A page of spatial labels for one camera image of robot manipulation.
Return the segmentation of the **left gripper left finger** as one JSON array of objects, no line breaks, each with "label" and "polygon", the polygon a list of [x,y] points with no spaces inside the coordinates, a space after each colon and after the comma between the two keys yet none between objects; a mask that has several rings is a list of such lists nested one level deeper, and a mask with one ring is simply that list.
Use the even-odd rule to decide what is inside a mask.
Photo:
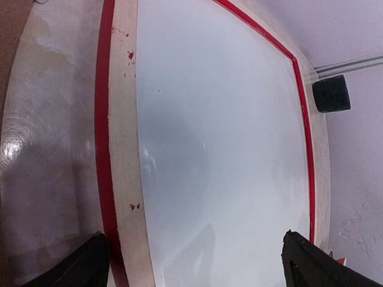
[{"label": "left gripper left finger", "polygon": [[25,286],[107,286],[110,249],[103,233],[97,233],[52,269]]}]

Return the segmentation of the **cat and books photo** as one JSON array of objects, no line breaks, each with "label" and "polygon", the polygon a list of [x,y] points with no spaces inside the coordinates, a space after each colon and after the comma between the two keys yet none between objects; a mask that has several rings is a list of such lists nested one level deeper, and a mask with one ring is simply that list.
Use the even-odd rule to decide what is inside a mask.
[{"label": "cat and books photo", "polygon": [[284,286],[309,234],[293,65],[214,1],[140,1],[142,187],[157,286]]}]

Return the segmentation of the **red wooden picture frame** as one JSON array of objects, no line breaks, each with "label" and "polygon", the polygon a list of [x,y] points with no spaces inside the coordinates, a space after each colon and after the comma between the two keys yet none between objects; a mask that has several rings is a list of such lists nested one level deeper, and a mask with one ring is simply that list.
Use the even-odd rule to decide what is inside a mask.
[{"label": "red wooden picture frame", "polygon": [[[117,286],[157,286],[147,231],[139,146],[136,59],[139,2],[105,1],[96,68],[97,175]],[[318,112],[312,94],[312,84],[318,75],[282,26],[256,1],[214,2],[267,39],[293,65],[309,177],[309,234],[301,235],[327,250],[330,159],[326,119]]]}]

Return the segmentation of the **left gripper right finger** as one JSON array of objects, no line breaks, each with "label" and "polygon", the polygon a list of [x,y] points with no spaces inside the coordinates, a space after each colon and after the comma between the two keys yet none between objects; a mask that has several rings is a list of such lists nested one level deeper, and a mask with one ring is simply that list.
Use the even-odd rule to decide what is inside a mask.
[{"label": "left gripper right finger", "polygon": [[380,286],[341,265],[295,231],[286,232],[281,256],[287,286]]}]

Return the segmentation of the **brown backing board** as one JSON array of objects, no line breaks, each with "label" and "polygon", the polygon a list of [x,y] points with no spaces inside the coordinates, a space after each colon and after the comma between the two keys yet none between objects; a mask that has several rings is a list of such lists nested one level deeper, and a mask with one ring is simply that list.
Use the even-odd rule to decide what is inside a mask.
[{"label": "brown backing board", "polygon": [[33,0],[1,0],[1,123],[10,73]]}]

